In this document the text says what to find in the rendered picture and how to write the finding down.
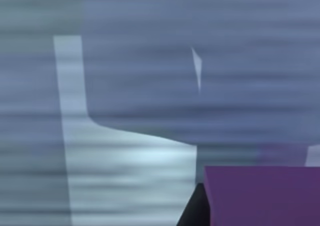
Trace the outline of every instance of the purple surface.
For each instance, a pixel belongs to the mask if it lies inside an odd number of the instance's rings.
[[[320,225],[318,167],[208,166],[204,185],[211,226]]]

